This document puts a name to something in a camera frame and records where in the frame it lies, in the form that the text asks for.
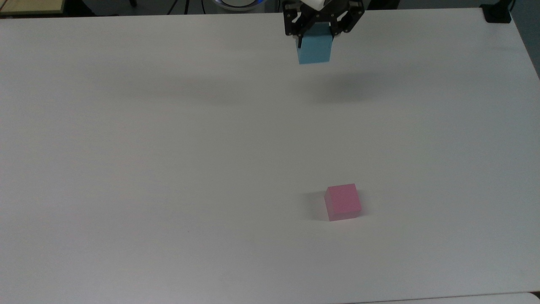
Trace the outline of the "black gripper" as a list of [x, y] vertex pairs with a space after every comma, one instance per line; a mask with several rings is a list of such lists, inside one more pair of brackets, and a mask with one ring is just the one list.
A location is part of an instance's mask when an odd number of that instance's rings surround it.
[[362, 0], [284, 0], [282, 12], [285, 34], [294, 36], [300, 49], [317, 15], [330, 16], [329, 28], [334, 39], [352, 31], [365, 13], [365, 6]]

